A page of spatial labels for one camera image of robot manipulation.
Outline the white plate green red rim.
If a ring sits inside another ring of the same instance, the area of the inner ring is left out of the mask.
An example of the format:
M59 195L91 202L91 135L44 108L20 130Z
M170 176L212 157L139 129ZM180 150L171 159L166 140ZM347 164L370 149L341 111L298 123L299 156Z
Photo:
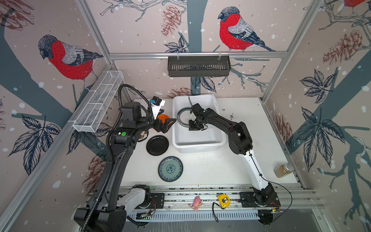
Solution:
M192 111L190 107L185 107L182 108L178 113L177 113L177 121L178 123L185 127L189 127L189 121L192 120Z

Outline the black plate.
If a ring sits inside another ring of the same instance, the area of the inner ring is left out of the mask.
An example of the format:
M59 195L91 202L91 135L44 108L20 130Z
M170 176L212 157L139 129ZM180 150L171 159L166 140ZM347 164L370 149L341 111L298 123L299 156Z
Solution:
M168 148L169 140L163 135L151 137L146 144L146 150L152 156L160 156L164 154Z

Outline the green patterned plate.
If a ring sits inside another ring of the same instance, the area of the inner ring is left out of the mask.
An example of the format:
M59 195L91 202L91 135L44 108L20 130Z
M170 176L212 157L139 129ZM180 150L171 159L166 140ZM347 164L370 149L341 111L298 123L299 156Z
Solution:
M184 170L181 160L174 156L164 158L158 166L158 175L165 182L174 182L180 178Z

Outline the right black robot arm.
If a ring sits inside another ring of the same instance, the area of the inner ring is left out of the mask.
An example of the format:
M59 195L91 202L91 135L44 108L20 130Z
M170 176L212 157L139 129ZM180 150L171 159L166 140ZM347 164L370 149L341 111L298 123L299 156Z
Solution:
M243 122L234 122L216 113L213 109L203 109L198 103L191 107L194 120L189 121L190 131L201 131L210 124L228 136L229 147L237 155L242 155L247 165L247 171L252 181L255 203L266 206L275 198L272 184L265 178L253 152L253 140Z

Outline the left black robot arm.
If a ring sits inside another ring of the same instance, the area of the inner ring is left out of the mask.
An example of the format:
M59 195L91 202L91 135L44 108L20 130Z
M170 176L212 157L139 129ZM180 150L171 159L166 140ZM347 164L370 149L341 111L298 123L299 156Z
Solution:
M128 215L136 207L151 205L150 187L137 184L123 196L123 205L118 206L120 184L137 143L142 141L141 134L150 129L167 133L176 122L176 119L162 121L157 118L163 113L161 107L165 103L158 97L145 99L147 107L135 101L123 103L123 88L144 97L131 85L122 84L118 88L119 116L106 137L106 166L87 206L77 209L74 215L82 232L121 232Z

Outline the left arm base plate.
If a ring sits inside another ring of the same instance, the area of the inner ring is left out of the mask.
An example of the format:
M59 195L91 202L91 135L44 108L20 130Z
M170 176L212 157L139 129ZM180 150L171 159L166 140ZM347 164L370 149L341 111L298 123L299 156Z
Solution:
M164 193L152 193L151 200L148 204L137 206L135 209L163 209L164 208Z

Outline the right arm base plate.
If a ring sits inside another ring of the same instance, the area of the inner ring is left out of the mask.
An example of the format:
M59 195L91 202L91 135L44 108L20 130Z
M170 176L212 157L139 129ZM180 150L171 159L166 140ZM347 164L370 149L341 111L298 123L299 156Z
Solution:
M242 204L243 208L258 208L258 207L279 208L281 207L281 203L275 192L273 193L272 196L269 196L268 198L256 196L254 192L240 192L239 196L240 196L240 199L238 202Z

